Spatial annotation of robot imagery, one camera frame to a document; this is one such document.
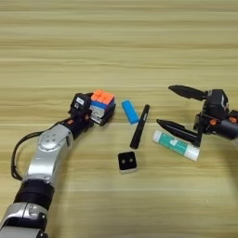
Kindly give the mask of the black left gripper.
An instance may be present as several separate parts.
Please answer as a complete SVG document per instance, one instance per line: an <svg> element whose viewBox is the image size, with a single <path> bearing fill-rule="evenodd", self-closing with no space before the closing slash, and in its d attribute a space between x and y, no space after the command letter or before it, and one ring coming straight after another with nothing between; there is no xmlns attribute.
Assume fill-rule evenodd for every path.
<svg viewBox="0 0 238 238"><path fill-rule="evenodd" d="M68 121L71 130L87 130L94 125L91 119L98 125L104 126L115 110L115 104L108 106L92 105L91 110L90 105L91 96L89 94L77 93L74 96L69 110L71 118Z"/></svg>

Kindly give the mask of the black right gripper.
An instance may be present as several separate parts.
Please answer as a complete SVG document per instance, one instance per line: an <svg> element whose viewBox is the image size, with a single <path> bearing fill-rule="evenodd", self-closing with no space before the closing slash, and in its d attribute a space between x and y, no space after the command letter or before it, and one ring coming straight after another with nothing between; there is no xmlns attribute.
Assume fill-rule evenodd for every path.
<svg viewBox="0 0 238 238"><path fill-rule="evenodd" d="M202 110L195 116L194 129L197 134L186 129L185 126L168 120L157 119L157 124L170 134L187 140L196 147L201 145L203 134L214 134L229 139L227 119L229 117L229 102L222 89L201 91L189 86L169 86L170 90L186 99L204 101Z"/></svg>

